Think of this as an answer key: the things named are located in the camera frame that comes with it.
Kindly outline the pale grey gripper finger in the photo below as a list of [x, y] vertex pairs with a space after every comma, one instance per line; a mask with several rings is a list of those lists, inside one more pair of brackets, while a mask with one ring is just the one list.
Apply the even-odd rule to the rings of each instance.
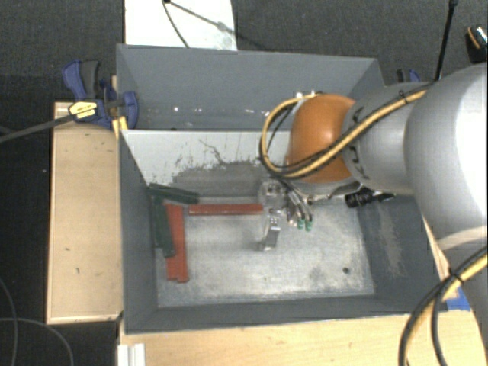
[[265, 250], [273, 249], [278, 242], [278, 237], [281, 232], [280, 217], [272, 216], [268, 219], [268, 224], [265, 232]]
[[258, 233], [256, 236], [256, 248], [259, 251], [264, 251], [267, 248], [268, 230], [269, 221], [268, 219], [264, 219], [258, 228]]

